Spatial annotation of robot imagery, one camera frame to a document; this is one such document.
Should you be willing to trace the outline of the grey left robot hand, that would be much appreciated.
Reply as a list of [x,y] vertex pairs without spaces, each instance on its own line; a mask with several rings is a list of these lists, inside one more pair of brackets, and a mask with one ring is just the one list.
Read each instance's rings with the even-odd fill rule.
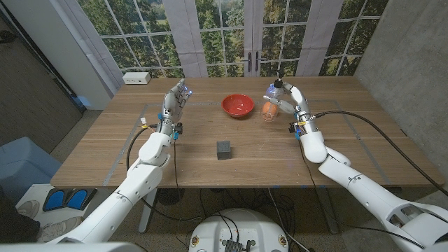
[[166,134],[169,137],[176,137],[176,134],[179,133],[178,124],[180,123],[183,107],[192,94],[193,92],[186,87],[184,78],[166,93],[156,132]]

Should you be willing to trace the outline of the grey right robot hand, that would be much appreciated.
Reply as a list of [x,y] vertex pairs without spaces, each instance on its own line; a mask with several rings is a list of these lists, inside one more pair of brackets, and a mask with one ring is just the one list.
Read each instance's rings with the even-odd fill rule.
[[[284,94],[290,95],[294,104],[282,100],[281,96]],[[269,103],[276,105],[283,112],[293,114],[296,122],[293,122],[290,125],[290,133],[294,133],[297,139],[305,134],[316,132],[318,130],[314,123],[314,119],[312,118],[311,110],[309,109],[305,96],[294,85],[280,79],[275,80],[275,82],[267,88],[263,98]]]

